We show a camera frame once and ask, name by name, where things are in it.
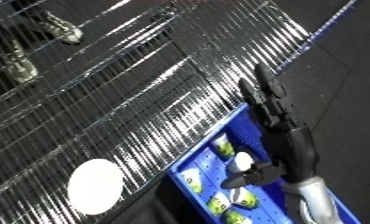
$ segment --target black floor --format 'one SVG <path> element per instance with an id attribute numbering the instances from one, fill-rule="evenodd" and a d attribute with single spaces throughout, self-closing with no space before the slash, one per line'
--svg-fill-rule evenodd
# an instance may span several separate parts
<path id="1" fill-rule="evenodd" d="M 277 2 L 311 31 L 346 1 Z M 313 127 L 319 174 L 362 223 L 370 223 L 370 0 L 361 1 L 280 79 Z M 203 223 L 167 178 L 116 221 Z"/>

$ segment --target sneaker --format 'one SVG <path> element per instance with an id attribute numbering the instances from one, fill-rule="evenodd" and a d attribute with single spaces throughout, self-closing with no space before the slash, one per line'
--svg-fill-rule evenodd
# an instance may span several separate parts
<path id="1" fill-rule="evenodd" d="M 6 71 L 17 83 L 22 84 L 38 75 L 36 67 L 26 58 L 22 46 L 17 40 L 12 41 L 14 51 L 0 54 L 6 64 Z"/>
<path id="2" fill-rule="evenodd" d="M 45 18 L 33 20 L 37 31 L 51 34 L 65 44 L 80 44 L 83 41 L 83 32 L 72 23 L 69 23 L 47 11 Z"/>

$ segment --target robotic hand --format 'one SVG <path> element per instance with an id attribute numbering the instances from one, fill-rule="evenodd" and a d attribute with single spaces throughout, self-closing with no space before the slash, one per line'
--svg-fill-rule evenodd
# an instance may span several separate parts
<path id="1" fill-rule="evenodd" d="M 285 88 L 273 79 L 269 68 L 258 64 L 254 72 L 260 89 L 255 90 L 245 79 L 240 80 L 239 88 L 250 106 L 250 116 L 259 124 L 271 162 L 252 164 L 249 170 L 228 177 L 221 187 L 262 186 L 282 177 L 286 210 L 293 221 L 343 223 L 324 180 L 316 176 L 319 156 L 309 127 L 299 120 Z"/>

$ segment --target metal grid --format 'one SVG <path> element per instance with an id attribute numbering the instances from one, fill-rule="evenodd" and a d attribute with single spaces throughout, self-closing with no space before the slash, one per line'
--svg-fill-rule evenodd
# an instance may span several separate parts
<path id="1" fill-rule="evenodd" d="M 308 34 L 271 1 L 40 1 L 77 24 L 66 46 L 0 5 L 39 75 L 22 84 L 0 59 L 0 223 L 95 223 L 121 208 L 240 103 L 236 82 L 275 68 Z M 125 174 L 109 212 L 67 198 L 71 173 L 105 158 Z"/>

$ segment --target blue tray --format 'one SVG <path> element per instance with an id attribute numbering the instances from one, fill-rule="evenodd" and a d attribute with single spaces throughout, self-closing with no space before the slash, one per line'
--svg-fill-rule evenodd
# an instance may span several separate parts
<path id="1" fill-rule="evenodd" d="M 222 216 L 215 216 L 209 211 L 207 202 L 210 198 L 218 191 L 224 193 L 229 198 L 229 191 L 220 188 L 221 182 L 227 177 L 225 167 L 228 162 L 222 160 L 216 154 L 211 140 L 222 133 L 226 133 L 229 141 L 235 148 L 246 146 L 252 149 L 252 153 L 258 159 L 269 160 L 259 141 L 260 132 L 250 120 L 247 110 L 248 107 L 246 104 L 239 107 L 227 119 L 224 119 L 211 129 L 202 141 L 169 169 L 169 176 L 196 207 L 207 223 L 225 223 Z M 188 183 L 181 175 L 183 171 L 192 168 L 196 168 L 201 177 L 203 191 L 199 194 L 189 188 Z M 260 202 L 259 206 L 251 210 L 236 206 L 232 206 L 231 209 L 250 218 L 253 223 L 293 223 L 284 212 L 284 196 L 280 189 L 280 180 L 264 187 L 247 186 L 246 188 L 257 196 Z M 360 223 L 335 195 L 332 194 L 332 196 L 344 223 Z"/>

